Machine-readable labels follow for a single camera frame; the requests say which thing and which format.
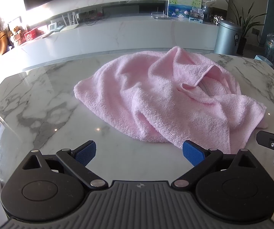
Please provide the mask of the light blue stool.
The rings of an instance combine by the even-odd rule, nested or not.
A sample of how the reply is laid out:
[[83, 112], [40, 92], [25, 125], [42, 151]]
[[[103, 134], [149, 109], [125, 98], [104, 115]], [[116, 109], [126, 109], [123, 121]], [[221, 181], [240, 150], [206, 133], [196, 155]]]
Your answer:
[[263, 62], [267, 63], [269, 66], [273, 67], [272, 62], [269, 61], [267, 58], [265, 58], [265, 57], [262, 56], [262, 55], [256, 55], [256, 56], [255, 56], [255, 60], [263, 61]]

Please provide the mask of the green potted plant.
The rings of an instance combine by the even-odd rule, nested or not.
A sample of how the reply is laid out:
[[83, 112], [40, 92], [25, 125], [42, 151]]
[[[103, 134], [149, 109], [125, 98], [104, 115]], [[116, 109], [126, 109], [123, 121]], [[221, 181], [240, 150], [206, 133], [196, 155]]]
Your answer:
[[239, 40], [239, 46], [237, 48], [237, 54], [243, 56], [244, 48], [247, 42], [247, 34], [250, 30], [257, 26], [264, 26], [264, 23], [258, 21], [259, 17], [263, 17], [266, 13], [259, 15], [252, 15], [252, 9], [254, 7], [255, 2], [252, 2], [248, 11], [245, 13], [244, 8], [242, 7], [241, 12], [239, 12], [237, 6], [233, 2], [233, 0], [225, 0], [228, 4], [229, 9], [232, 11], [235, 16], [235, 24], [238, 25], [242, 29], [242, 34]]

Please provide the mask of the pink terry towel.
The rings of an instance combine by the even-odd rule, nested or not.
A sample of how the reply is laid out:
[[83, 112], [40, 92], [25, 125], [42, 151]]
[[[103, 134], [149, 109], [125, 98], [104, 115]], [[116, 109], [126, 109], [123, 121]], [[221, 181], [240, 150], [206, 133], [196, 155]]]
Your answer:
[[180, 47], [112, 60], [79, 81], [74, 95], [121, 133], [178, 148], [190, 140], [233, 154], [267, 127], [266, 106], [243, 95], [230, 72]]

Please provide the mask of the white wifi router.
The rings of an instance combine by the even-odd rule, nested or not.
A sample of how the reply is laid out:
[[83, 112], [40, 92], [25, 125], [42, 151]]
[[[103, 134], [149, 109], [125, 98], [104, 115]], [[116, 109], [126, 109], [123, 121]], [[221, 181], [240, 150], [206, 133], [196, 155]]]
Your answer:
[[68, 12], [67, 14], [61, 15], [65, 26], [78, 26], [79, 19], [75, 12]]

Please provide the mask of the red box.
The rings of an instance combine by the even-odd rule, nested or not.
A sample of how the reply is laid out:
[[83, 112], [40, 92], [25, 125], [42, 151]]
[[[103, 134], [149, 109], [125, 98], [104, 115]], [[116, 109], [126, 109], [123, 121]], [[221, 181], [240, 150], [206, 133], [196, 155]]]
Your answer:
[[32, 29], [32, 30], [30, 30], [30, 31], [28, 31], [24, 34], [24, 37], [25, 37], [26, 41], [34, 40], [35, 38], [37, 38], [37, 36], [38, 36], [37, 28], [34, 28], [34, 29]]

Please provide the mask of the grey metal trash bin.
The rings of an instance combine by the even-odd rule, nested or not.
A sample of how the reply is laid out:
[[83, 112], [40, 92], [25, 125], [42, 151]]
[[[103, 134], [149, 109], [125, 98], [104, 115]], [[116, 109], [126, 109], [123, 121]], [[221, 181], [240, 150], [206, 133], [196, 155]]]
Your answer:
[[235, 55], [242, 35], [242, 28], [233, 22], [221, 20], [219, 23], [214, 53]]

